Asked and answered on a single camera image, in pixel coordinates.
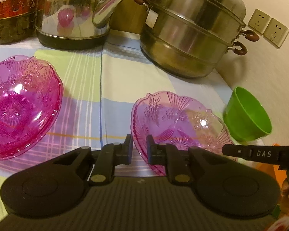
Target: orange object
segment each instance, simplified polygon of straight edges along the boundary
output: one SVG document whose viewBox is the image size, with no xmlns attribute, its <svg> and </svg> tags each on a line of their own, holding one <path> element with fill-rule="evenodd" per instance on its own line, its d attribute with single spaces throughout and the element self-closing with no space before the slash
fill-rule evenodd
<svg viewBox="0 0 289 231">
<path fill-rule="evenodd" d="M 286 175 L 286 171 L 278 170 L 278 168 L 279 168 L 278 165 L 271 165 L 271 164 L 265 164 L 265 163 L 259 163 L 256 166 L 256 169 L 272 176 L 278 182 L 281 188 L 284 180 L 287 178 L 287 175 Z"/>
</svg>

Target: plaid tablecloth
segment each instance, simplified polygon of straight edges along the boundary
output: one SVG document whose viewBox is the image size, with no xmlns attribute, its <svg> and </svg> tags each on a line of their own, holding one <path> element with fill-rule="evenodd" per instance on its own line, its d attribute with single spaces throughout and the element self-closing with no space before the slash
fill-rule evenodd
<svg viewBox="0 0 289 231">
<path fill-rule="evenodd" d="M 62 107 L 48 134 L 28 152 L 0 161 L 0 186 L 11 174 L 80 146 L 100 149 L 122 142 L 130 133 L 131 110 L 147 93 L 167 90 L 199 100 L 221 115 L 231 89 L 212 72 L 197 80 L 179 79 L 153 65 L 142 53 L 139 35 L 112 31 L 104 46 L 87 51 L 59 51 L 37 38 L 0 46 L 0 61 L 13 55 L 35 55 L 55 67 L 64 84 Z M 134 149 L 132 164 L 118 166 L 116 175 L 154 176 Z M 6 215 L 0 200 L 0 219 Z"/>
</svg>

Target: black base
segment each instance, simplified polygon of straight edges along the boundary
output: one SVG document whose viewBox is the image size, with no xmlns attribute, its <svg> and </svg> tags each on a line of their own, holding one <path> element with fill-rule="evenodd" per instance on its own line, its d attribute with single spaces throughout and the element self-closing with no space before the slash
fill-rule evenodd
<svg viewBox="0 0 289 231">
<path fill-rule="evenodd" d="M 107 38 L 107 35 L 91 38 L 91 39 L 64 39 L 45 35 L 36 30 L 36 36 L 40 43 L 45 47 L 52 49 L 65 49 L 65 50 L 83 50 L 91 49 L 96 46 L 102 45 Z"/>
</svg>

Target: electrical outlet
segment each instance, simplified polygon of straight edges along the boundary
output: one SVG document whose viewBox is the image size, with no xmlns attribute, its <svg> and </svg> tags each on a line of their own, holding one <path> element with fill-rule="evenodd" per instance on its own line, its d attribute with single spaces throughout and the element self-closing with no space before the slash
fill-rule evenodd
<svg viewBox="0 0 289 231">
<path fill-rule="evenodd" d="M 272 18 L 264 32 L 264 37 L 280 48 L 288 34 L 289 29 L 278 20 Z"/>
<path fill-rule="evenodd" d="M 260 34 L 263 34 L 265 28 L 270 22 L 271 17 L 266 13 L 256 9 L 251 19 L 248 22 L 248 26 L 257 30 Z"/>
</svg>

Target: pink plastic dish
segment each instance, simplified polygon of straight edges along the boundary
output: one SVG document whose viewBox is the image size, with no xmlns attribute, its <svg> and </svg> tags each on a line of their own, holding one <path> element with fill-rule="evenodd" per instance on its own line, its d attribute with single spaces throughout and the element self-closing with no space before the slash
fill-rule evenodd
<svg viewBox="0 0 289 231">
<path fill-rule="evenodd" d="M 0 160 L 32 148 L 57 119 L 63 85 L 50 63 L 17 55 L 0 62 Z"/>
<path fill-rule="evenodd" d="M 135 146 L 148 162 L 146 136 L 156 143 L 170 143 L 180 150 L 201 147 L 222 154 L 225 144 L 233 144 L 226 125 L 199 101 L 161 91 L 139 99 L 132 110 L 131 132 Z M 159 176 L 163 166 L 150 166 Z"/>
</svg>

